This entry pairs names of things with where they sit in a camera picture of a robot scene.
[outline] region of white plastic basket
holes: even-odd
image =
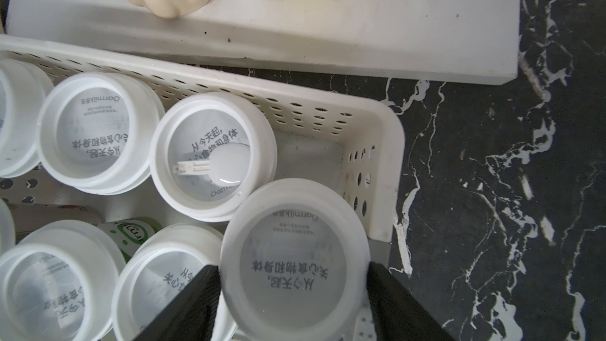
[[[33,63],[55,84],[83,71],[122,72],[149,84],[166,108],[223,90],[258,106],[276,133],[276,179],[327,185],[360,217],[370,239],[390,242],[404,131],[390,108],[330,93],[144,57],[0,35],[0,58]]]

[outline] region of white plastic cap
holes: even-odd
[[[0,177],[36,167],[36,119],[53,82],[26,62],[0,60]]]
[[[131,341],[206,265],[218,265],[223,235],[204,225],[175,224],[141,246],[120,275],[111,303],[118,341]],[[228,341],[236,323],[223,296],[211,341]]]
[[[49,174],[81,191],[124,193],[150,175],[148,151],[162,103],[147,85],[122,74],[85,72],[62,81],[36,127]]]
[[[0,200],[0,255],[15,245],[15,222],[9,207]]]
[[[254,340],[337,340],[359,312],[370,251],[358,216],[328,187],[282,179],[227,225],[221,287]]]
[[[95,341],[111,329],[124,259],[91,224],[43,226],[0,257],[0,339]]]
[[[269,122],[253,104],[232,94],[192,95],[175,104],[158,124],[151,143],[156,189],[170,206],[196,220],[229,221],[242,201],[276,173],[276,139]],[[250,147],[248,172],[239,185],[219,186],[208,175],[173,172],[178,162],[208,159],[226,143]]]

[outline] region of white shelf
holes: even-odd
[[[518,27],[519,0],[210,0],[177,20],[126,0],[10,0],[7,33],[176,62],[501,84],[518,71]]]

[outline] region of white marble vein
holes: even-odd
[[[414,198],[420,190],[419,177],[417,176],[416,169],[412,167],[414,181],[416,182],[415,187],[408,192],[402,205],[402,220],[398,219],[398,213],[396,212],[393,220],[393,227],[396,230],[396,237],[398,238],[398,250],[400,252],[400,258],[402,260],[402,269],[390,268],[398,272],[404,272],[410,278],[413,274],[413,266],[410,261],[410,250],[406,244],[406,236],[408,233],[408,224],[410,223],[410,207],[413,205]]]
[[[606,229],[605,225],[596,225],[592,228],[583,230],[583,233],[580,235],[579,242],[576,244],[576,249],[574,250],[574,257],[572,259],[572,267],[568,269],[566,273],[566,293],[574,298],[574,307],[572,310],[572,326],[573,330],[568,333],[566,337],[566,341],[585,341],[587,336],[587,331],[585,329],[585,323],[583,322],[583,317],[581,316],[581,310],[585,305],[585,298],[580,292],[572,291],[572,284],[570,280],[572,279],[572,275],[574,272],[574,268],[576,267],[576,259],[580,254],[580,246],[583,244],[583,239],[585,239],[585,234],[587,232],[595,232],[600,229]]]
[[[410,98],[408,98],[408,100],[404,99],[402,101],[401,106],[398,106],[392,100],[389,99],[390,84],[391,84],[391,78],[389,78],[387,80],[387,84],[385,86],[385,98],[381,101],[381,103],[383,103],[387,106],[394,106],[394,107],[397,107],[398,109],[400,109],[400,112],[397,112],[398,115],[403,114],[407,109],[410,108],[410,106],[412,106],[412,104],[414,102],[423,103],[423,100],[425,99],[425,95],[427,94],[427,90],[429,90],[429,87],[430,87],[429,81],[427,81],[427,80],[417,81],[417,83],[414,86],[414,93],[410,96]],[[411,169],[413,176],[414,176],[415,187],[411,191],[409,191],[408,193],[405,194],[404,204],[402,205],[402,220],[399,219],[397,212],[394,217],[394,229],[396,231],[396,237],[398,239],[398,249],[400,251],[400,257],[402,260],[403,267],[402,267],[402,269],[390,268],[390,270],[404,272],[409,277],[412,276],[413,266],[411,263],[410,249],[408,248],[408,245],[406,244],[406,237],[407,237],[407,232],[408,232],[408,225],[410,223],[410,207],[413,205],[413,201],[416,197],[416,194],[420,190],[419,177],[417,175],[416,168],[410,161],[410,155],[413,152],[413,149],[414,149],[414,146],[415,146],[417,140],[420,137],[423,137],[425,135],[424,133],[431,126],[433,126],[431,136],[429,137],[429,140],[428,140],[429,155],[427,158],[427,162],[421,161],[421,163],[423,165],[427,166],[428,173],[431,176],[431,156],[433,155],[433,149],[431,148],[431,142],[433,141],[433,136],[436,133],[436,118],[437,118],[438,110],[440,109],[440,105],[445,100],[445,96],[442,93],[442,88],[444,87],[445,84],[446,84],[446,82],[443,82],[443,84],[437,90],[437,94],[438,94],[438,96],[440,96],[440,102],[436,105],[436,110],[431,114],[431,117],[430,117],[429,122],[427,123],[427,126],[425,127],[425,129],[423,131],[421,131],[414,138],[414,141],[410,147],[410,152],[408,154],[407,161],[408,161],[408,168]]]
[[[414,86],[414,94],[408,98],[408,100],[404,99],[402,101],[402,105],[397,105],[393,101],[389,99],[389,86],[391,83],[391,78],[387,80],[387,84],[385,86],[385,98],[381,101],[381,103],[386,106],[393,106],[400,110],[400,112],[396,112],[396,115],[401,115],[407,109],[412,106],[413,102],[422,102],[425,99],[425,94],[429,89],[429,81],[428,80],[419,80],[417,84]]]
[[[522,329],[514,319],[516,306],[508,304],[500,292],[495,293],[495,306],[490,311],[490,323],[495,329],[495,324],[501,322],[505,335],[495,331],[489,341],[518,341],[522,339]]]
[[[553,241],[553,236],[555,235],[556,231],[553,229],[553,225],[551,225],[551,222],[547,216],[543,216],[539,225],[541,225],[543,237],[547,240],[547,242],[549,242],[549,246],[555,246],[556,243]]]
[[[530,187],[530,182],[528,181],[526,174],[520,176],[520,184],[522,185],[522,190],[524,192],[524,196],[526,196],[526,200],[531,201],[534,198],[534,194],[532,193],[532,187]]]

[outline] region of green label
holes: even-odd
[[[124,260],[128,262],[137,249],[160,230],[160,225],[152,219],[143,217],[101,224],[97,228],[111,237],[122,251]]]

